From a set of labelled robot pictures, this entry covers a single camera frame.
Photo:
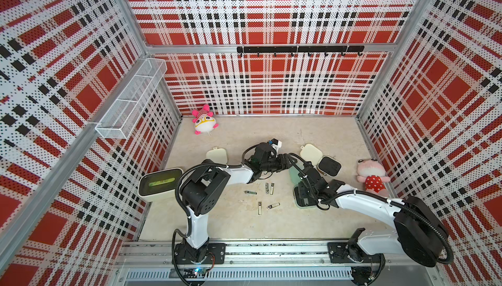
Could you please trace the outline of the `mint green manicure case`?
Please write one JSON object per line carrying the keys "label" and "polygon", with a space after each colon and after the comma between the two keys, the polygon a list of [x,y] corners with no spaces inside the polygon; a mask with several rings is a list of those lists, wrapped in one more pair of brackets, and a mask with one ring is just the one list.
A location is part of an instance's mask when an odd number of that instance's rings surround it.
{"label": "mint green manicure case", "polygon": [[298,208],[311,208],[318,205],[318,194],[326,187],[326,180],[311,165],[289,169],[294,184],[294,200]]}

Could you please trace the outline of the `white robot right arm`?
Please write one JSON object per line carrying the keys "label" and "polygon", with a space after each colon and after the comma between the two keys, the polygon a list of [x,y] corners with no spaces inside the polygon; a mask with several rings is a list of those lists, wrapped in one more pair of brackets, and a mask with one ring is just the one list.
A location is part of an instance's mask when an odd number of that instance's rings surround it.
{"label": "white robot right arm", "polygon": [[382,253],[403,254],[426,267],[453,263],[454,252],[444,224],[421,199],[390,197],[386,189],[390,178],[377,160],[358,161],[356,179],[364,186],[360,190],[338,180],[327,182],[299,155],[291,153],[289,158],[299,172],[300,195],[312,199],[318,209],[352,210],[389,226],[389,230],[380,232],[357,230],[353,261],[359,261],[362,255]]}

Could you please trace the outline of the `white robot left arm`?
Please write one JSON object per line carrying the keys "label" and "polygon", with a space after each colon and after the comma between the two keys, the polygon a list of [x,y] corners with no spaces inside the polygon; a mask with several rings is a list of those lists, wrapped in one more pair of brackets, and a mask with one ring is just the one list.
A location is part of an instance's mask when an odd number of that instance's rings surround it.
{"label": "white robot left arm", "polygon": [[186,214],[187,228],[174,235],[181,243],[173,244],[174,263],[200,264],[213,260],[208,234],[209,212],[216,206],[229,185],[252,184],[264,173],[274,174],[292,167],[294,161],[280,153],[282,143],[277,139],[261,142],[246,149],[240,164],[216,163],[210,159],[189,168],[180,177],[175,189],[178,205]]}

